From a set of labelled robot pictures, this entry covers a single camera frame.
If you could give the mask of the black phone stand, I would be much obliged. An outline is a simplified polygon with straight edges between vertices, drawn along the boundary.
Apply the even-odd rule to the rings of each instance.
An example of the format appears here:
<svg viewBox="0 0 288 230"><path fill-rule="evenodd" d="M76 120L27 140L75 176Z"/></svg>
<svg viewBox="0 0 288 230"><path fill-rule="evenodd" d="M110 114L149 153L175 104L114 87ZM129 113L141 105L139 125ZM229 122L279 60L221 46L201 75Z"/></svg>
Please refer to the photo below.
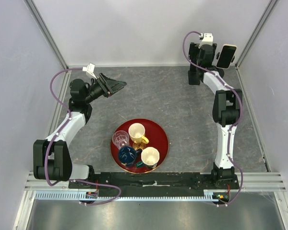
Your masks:
<svg viewBox="0 0 288 230"><path fill-rule="evenodd" d="M225 70L230 67L233 60L235 59L235 56L233 55L233 53L230 52L218 52L216 55L216 59L216 69L220 77L223 78L225 75Z"/></svg>

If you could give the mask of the cream cased smartphone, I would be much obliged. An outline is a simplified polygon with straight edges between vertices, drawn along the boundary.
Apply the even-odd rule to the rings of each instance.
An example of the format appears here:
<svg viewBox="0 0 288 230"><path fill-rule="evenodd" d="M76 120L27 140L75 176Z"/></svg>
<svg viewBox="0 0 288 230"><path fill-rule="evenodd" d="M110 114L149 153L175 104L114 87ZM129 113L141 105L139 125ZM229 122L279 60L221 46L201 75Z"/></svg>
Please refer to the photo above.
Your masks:
<svg viewBox="0 0 288 230"><path fill-rule="evenodd" d="M221 52L217 54L216 67L219 69L228 69L235 59L236 45L224 44Z"/></svg>

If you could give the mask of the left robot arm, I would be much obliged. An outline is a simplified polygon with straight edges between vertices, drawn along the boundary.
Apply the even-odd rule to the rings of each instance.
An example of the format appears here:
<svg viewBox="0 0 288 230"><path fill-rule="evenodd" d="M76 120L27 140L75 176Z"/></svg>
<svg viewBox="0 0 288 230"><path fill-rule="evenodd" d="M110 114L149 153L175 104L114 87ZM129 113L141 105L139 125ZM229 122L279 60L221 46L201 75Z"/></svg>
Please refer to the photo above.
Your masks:
<svg viewBox="0 0 288 230"><path fill-rule="evenodd" d="M48 137L33 144L33 173L36 179L56 181L77 180L84 188L92 188L96 183L91 165L72 163L69 145L91 117L90 103L100 96L106 98L126 86L126 82L114 80L100 73L91 82L75 79L70 83L68 112L62 123Z"/></svg>

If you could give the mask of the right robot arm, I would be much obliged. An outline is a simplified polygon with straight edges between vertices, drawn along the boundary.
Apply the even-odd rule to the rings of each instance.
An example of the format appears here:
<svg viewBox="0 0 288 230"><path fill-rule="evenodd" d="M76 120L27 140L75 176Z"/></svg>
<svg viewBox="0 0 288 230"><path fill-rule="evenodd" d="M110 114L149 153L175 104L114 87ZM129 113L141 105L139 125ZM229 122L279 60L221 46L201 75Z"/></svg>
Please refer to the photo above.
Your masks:
<svg viewBox="0 0 288 230"><path fill-rule="evenodd" d="M224 70L212 65L217 44L200 45L190 43L187 57L192 62L188 71L190 85L204 83L214 93L212 110L217 127L217 153L211 170L210 183L214 188L222 188L235 180L233 162L234 137L240 121L242 91L229 86Z"/></svg>

